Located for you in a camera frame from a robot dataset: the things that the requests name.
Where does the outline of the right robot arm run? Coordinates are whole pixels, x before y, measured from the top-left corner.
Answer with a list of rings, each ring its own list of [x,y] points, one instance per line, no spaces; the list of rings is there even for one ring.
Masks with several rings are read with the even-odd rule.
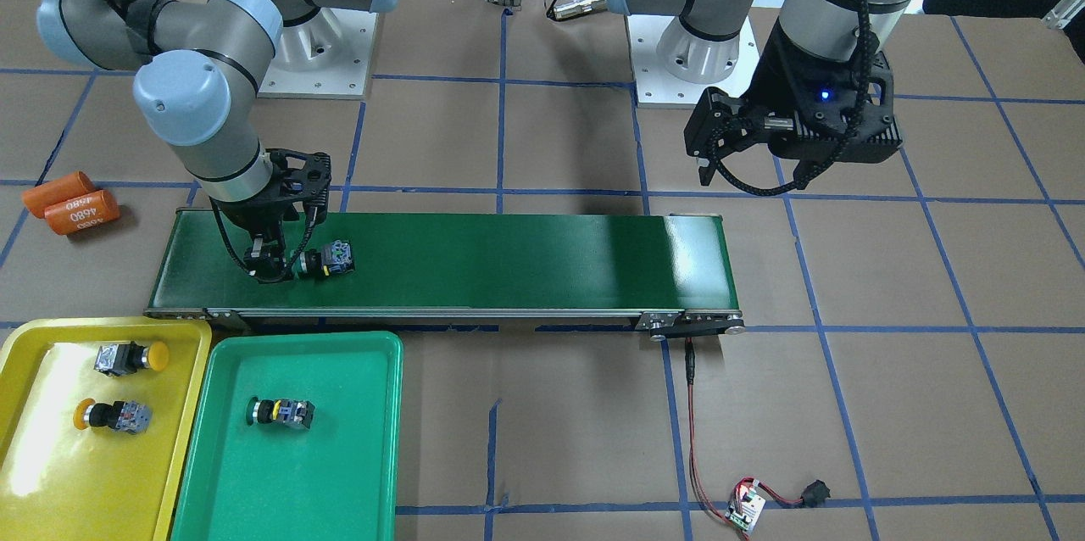
[[[311,248],[331,158],[267,149],[248,111],[290,26],[323,8],[385,13],[398,0],[42,0],[37,29],[71,63],[132,72],[133,99],[209,196],[230,259],[256,282],[337,276],[348,241]]]

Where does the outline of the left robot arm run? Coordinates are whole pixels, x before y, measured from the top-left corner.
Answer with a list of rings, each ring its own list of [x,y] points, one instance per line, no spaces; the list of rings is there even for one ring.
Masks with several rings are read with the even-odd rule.
[[[722,90],[754,0],[607,0],[621,15],[665,16],[656,54],[699,83],[682,147],[709,186],[752,196],[802,190],[841,163],[888,162],[903,146],[883,50],[911,0],[784,0],[741,94]]]

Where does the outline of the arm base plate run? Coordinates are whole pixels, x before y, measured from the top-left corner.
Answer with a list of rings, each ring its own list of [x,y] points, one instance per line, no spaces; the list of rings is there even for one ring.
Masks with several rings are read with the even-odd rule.
[[[691,107],[709,86],[741,96],[760,62],[749,20],[736,37],[724,42],[693,37],[671,16],[635,14],[626,24],[640,107]]]
[[[259,96],[363,100],[379,22],[376,13],[323,8],[284,28]]]

